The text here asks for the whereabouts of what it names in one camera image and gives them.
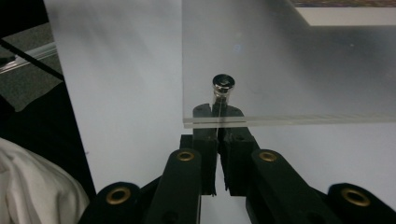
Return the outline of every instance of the white surface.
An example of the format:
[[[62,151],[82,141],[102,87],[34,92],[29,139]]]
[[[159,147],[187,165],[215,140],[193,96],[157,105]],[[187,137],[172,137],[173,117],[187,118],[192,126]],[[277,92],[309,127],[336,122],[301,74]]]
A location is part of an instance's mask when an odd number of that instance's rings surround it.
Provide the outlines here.
[[[396,25],[395,7],[297,7],[312,26]]]
[[[183,130],[181,3],[45,0],[97,190],[159,176]],[[396,208],[395,124],[251,129],[313,187],[358,184]],[[249,223],[244,201],[204,197],[202,223]]]

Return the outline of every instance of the screw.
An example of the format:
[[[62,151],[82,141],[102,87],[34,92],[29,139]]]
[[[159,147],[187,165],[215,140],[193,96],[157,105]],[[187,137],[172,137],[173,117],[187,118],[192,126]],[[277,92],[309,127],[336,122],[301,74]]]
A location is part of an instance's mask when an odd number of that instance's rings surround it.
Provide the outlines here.
[[[371,203],[370,199],[366,195],[356,189],[342,189],[341,194],[345,200],[357,206],[366,207]]]
[[[277,156],[274,153],[268,152],[268,151],[264,151],[264,152],[260,153],[259,157],[263,161],[276,161],[276,159],[277,159]]]
[[[213,78],[213,105],[227,106],[233,86],[235,86],[235,80],[232,77],[225,74],[215,76]]]
[[[190,161],[194,159],[194,154],[188,152],[188,151],[182,151],[177,154],[177,159],[180,161]]]

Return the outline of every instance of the gray floor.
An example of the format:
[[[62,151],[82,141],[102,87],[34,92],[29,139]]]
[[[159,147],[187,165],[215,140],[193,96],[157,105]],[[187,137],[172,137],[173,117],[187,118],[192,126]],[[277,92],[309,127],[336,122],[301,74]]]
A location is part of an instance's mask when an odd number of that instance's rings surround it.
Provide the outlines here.
[[[53,42],[48,23],[3,39],[23,51]],[[11,52],[0,47],[0,58],[12,55]],[[58,56],[48,57],[41,62],[62,73]],[[28,64],[0,74],[0,94],[15,107],[16,111],[21,111],[34,99],[45,94],[60,82],[58,78]]]

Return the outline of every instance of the screw head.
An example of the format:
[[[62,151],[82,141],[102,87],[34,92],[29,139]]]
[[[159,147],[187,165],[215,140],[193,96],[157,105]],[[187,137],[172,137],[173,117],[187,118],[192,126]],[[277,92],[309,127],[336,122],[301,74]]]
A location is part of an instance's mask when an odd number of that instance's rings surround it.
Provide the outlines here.
[[[370,199],[363,192],[356,189],[342,189],[341,194],[349,203],[353,203],[360,207],[366,207],[371,203]]]
[[[234,85],[235,80],[226,74],[219,74],[213,78],[213,88],[219,93],[228,93]]]
[[[106,201],[109,204],[115,205],[126,202],[130,197],[131,191],[128,188],[117,187],[107,194]]]
[[[194,159],[194,154],[190,153],[189,151],[182,151],[177,154],[177,159],[180,161],[191,161]]]
[[[264,151],[264,152],[260,153],[259,157],[263,161],[276,161],[276,159],[277,159],[277,156],[274,153],[268,152],[268,151]]]

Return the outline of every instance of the fabric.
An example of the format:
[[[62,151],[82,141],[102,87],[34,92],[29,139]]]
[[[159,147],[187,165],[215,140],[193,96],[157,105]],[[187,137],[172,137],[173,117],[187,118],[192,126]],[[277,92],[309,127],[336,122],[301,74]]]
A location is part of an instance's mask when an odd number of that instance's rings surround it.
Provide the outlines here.
[[[57,164],[96,195],[67,88],[59,84],[0,124],[0,137]]]
[[[88,203],[62,168],[0,138],[1,224],[76,224]]]

